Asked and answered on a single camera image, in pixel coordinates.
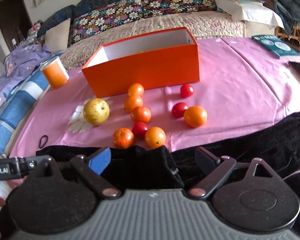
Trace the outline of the yellow pear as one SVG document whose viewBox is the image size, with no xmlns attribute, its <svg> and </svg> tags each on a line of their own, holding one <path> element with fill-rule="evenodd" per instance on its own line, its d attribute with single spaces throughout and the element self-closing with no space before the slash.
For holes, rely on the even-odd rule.
<svg viewBox="0 0 300 240">
<path fill-rule="evenodd" d="M 84 105 L 83 116 L 91 125 L 100 126 L 108 120 L 110 107 L 103 99 L 91 99 Z"/>
</svg>

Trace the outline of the mottled orange tangerine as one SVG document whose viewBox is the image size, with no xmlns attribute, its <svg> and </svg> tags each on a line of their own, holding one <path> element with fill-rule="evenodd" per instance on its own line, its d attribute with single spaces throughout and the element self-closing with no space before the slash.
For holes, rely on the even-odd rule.
<svg viewBox="0 0 300 240">
<path fill-rule="evenodd" d="M 112 137 L 115 148 L 127 149 L 134 144 L 134 134 L 128 128 L 117 129 Z"/>
</svg>

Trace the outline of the large orange tangerine right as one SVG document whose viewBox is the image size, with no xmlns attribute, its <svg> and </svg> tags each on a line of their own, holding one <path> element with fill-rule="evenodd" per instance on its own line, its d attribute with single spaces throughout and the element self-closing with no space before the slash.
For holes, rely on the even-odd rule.
<svg viewBox="0 0 300 240">
<path fill-rule="evenodd" d="M 207 121 L 207 111 L 200 106 L 190 107 L 184 113 L 184 121 L 192 128 L 203 126 Z"/>
</svg>

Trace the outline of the red cherry tomato bottom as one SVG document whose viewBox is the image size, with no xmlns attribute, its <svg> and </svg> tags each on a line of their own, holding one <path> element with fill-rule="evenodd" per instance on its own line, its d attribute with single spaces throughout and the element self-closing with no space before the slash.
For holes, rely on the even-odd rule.
<svg viewBox="0 0 300 240">
<path fill-rule="evenodd" d="M 146 123 L 141 121 L 137 121 L 134 123 L 132 132 L 136 138 L 144 139 L 147 131 L 148 126 Z"/>
</svg>

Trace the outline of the red cherry tomato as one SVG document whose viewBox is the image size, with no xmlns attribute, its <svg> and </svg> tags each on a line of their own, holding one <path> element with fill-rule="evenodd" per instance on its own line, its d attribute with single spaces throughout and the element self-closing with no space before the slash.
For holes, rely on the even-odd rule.
<svg viewBox="0 0 300 240">
<path fill-rule="evenodd" d="M 189 107 L 185 102 L 176 103 L 171 109 L 171 114 L 175 119 L 180 119 L 184 116 L 184 113 L 188 108 Z"/>
<path fill-rule="evenodd" d="M 146 123 L 141 121 L 137 121 L 134 123 L 132 132 L 136 138 L 144 139 L 147 131 L 148 126 Z"/>
<path fill-rule="evenodd" d="M 189 84 L 184 84 L 180 88 L 180 96 L 182 98 L 188 98 L 191 97 L 194 94 L 194 89 Z"/>
</svg>

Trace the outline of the blue white striped blanket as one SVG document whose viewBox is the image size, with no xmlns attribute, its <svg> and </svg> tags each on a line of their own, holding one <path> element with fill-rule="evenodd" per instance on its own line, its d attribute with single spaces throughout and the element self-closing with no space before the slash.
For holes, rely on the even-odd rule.
<svg viewBox="0 0 300 240">
<path fill-rule="evenodd" d="M 23 126 L 49 83 L 38 69 L 12 90 L 0 107 L 0 159 L 7 158 Z"/>
</svg>

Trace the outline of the red cherry tomato middle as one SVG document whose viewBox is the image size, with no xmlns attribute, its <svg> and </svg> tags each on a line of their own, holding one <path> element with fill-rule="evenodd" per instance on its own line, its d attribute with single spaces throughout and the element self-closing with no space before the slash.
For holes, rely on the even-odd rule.
<svg viewBox="0 0 300 240">
<path fill-rule="evenodd" d="M 185 102 L 176 103 L 171 109 L 171 114 L 175 119 L 180 119 L 184 116 L 184 113 L 188 108 L 189 107 Z"/>
</svg>

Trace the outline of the reddish orange tangerine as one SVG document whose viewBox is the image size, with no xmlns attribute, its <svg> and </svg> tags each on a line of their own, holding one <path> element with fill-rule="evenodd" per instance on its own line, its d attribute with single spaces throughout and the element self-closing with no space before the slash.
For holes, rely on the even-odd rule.
<svg viewBox="0 0 300 240">
<path fill-rule="evenodd" d="M 133 122 L 144 122 L 149 123 L 151 120 L 152 114 L 149 108 L 147 107 L 135 107 L 130 113 L 130 118 Z"/>
</svg>

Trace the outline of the pink bed sheet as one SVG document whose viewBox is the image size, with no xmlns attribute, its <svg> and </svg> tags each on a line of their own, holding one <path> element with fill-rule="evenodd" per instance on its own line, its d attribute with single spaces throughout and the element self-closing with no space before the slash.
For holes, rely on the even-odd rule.
<svg viewBox="0 0 300 240">
<path fill-rule="evenodd" d="M 149 125 L 164 130 L 169 152 L 251 134 L 300 112 L 300 80 L 287 62 L 249 38 L 204 39 L 198 44 L 201 80 L 192 84 L 194 94 L 185 102 L 206 109 L 206 124 L 191 128 L 172 116 L 172 107 L 181 102 L 179 86 L 149 89 L 142 97 L 152 114 Z M 113 133 L 133 126 L 123 107 L 126 94 L 107 97 L 109 119 L 91 126 L 83 107 L 94 94 L 80 69 L 69 75 L 65 85 L 48 90 L 38 101 L 11 157 L 43 154 L 68 161 L 100 147 L 113 149 Z"/>
</svg>

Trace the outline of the red cherry tomato top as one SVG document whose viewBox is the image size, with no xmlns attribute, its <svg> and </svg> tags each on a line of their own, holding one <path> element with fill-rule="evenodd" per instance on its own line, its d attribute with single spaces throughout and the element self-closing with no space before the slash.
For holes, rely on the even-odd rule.
<svg viewBox="0 0 300 240">
<path fill-rule="evenodd" d="M 184 84 L 180 88 L 180 96 L 182 98 L 188 98 L 191 97 L 194 94 L 194 89 L 189 84 Z"/>
</svg>

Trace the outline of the orange tangerine top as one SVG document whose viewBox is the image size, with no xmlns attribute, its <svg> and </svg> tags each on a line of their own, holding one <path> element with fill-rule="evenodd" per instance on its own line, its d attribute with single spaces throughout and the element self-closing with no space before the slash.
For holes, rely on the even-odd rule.
<svg viewBox="0 0 300 240">
<path fill-rule="evenodd" d="M 140 96 L 142 97 L 144 94 L 144 87 L 139 83 L 132 84 L 128 89 L 128 96 Z"/>
</svg>

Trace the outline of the orange cylindrical container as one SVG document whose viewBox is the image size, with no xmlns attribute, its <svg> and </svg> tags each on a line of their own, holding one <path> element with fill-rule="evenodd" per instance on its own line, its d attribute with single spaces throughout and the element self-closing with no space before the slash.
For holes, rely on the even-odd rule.
<svg viewBox="0 0 300 240">
<path fill-rule="evenodd" d="M 69 74 L 64 68 L 59 56 L 46 61 L 40 68 L 52 89 L 59 89 L 69 80 Z"/>
</svg>

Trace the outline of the purple floral blanket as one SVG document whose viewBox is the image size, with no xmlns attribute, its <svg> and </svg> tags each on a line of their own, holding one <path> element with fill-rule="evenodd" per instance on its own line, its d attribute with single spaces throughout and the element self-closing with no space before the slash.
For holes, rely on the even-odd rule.
<svg viewBox="0 0 300 240">
<path fill-rule="evenodd" d="M 7 100 L 9 92 L 51 55 L 46 45 L 23 44 L 0 63 L 0 107 Z"/>
</svg>

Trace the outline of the orange cardboard box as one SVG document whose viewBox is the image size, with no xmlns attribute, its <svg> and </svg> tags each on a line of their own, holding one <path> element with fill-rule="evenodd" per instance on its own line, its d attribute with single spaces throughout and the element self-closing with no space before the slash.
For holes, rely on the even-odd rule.
<svg viewBox="0 0 300 240">
<path fill-rule="evenodd" d="M 198 43 L 185 27 L 154 31 L 102 45 L 82 67 L 98 98 L 200 81 Z"/>
</svg>

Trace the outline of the beige square cushion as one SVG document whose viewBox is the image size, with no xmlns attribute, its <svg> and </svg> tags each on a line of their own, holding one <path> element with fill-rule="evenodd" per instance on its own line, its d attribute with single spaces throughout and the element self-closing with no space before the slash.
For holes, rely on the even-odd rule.
<svg viewBox="0 0 300 240">
<path fill-rule="evenodd" d="M 51 53 L 65 51 L 68 47 L 71 19 L 67 19 L 59 25 L 49 29 L 45 34 L 45 45 Z"/>
</svg>

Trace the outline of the teal paperback book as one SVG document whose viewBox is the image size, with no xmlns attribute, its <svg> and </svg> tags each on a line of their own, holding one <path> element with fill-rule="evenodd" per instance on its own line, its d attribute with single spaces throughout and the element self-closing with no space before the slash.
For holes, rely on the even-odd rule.
<svg viewBox="0 0 300 240">
<path fill-rule="evenodd" d="M 283 57 L 300 58 L 300 53 L 274 35 L 255 35 L 251 39 L 273 53 L 278 59 Z"/>
</svg>

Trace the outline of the quilted beige bedspread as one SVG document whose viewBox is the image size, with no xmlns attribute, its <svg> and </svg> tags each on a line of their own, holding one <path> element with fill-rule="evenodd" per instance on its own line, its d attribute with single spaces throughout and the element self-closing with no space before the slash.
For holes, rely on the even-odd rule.
<svg viewBox="0 0 300 240">
<path fill-rule="evenodd" d="M 247 30 L 242 21 L 235 22 L 227 13 L 200 11 L 171 14 L 130 22 L 71 45 L 62 55 L 61 62 L 67 71 L 82 67 L 95 51 L 104 44 L 153 31 L 186 27 L 194 38 L 246 37 Z"/>
</svg>

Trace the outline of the white cloth covered nightstand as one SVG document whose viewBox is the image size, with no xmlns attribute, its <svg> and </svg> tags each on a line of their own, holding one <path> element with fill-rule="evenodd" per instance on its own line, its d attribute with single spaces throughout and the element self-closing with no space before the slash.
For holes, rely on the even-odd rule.
<svg viewBox="0 0 300 240">
<path fill-rule="evenodd" d="M 235 0 L 215 0 L 219 9 L 231 15 L 234 22 L 243 22 L 245 36 L 274 35 L 277 27 L 283 28 L 281 17 L 273 10 L 256 3 L 239 3 Z"/>
</svg>

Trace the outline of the floral pillow left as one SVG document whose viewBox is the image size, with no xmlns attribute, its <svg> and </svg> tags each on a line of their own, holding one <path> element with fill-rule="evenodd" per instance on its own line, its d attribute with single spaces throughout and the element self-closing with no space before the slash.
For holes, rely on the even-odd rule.
<svg viewBox="0 0 300 240">
<path fill-rule="evenodd" d="M 138 21 L 143 17 L 141 0 L 121 0 L 95 9 L 74 19 L 70 25 L 68 45 L 106 30 Z"/>
</svg>

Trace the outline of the floral pillow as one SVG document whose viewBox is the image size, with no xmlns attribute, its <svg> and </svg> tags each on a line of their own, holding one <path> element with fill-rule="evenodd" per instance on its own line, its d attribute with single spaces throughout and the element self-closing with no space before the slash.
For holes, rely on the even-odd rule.
<svg viewBox="0 0 300 240">
<path fill-rule="evenodd" d="M 216 11 L 215 0 L 141 0 L 143 17 L 157 17 L 199 11 Z"/>
<path fill-rule="evenodd" d="M 74 19 L 70 25 L 68 45 L 106 30 L 138 21 L 143 17 L 141 0 L 121 0 L 95 9 Z"/>
</svg>

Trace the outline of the floral pillow right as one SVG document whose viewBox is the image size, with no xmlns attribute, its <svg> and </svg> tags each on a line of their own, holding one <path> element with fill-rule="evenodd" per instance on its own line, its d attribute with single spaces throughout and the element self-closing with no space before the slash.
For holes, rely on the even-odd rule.
<svg viewBox="0 0 300 240">
<path fill-rule="evenodd" d="M 216 11 L 215 0 L 141 0 L 143 17 L 157 17 L 199 11 Z"/>
</svg>

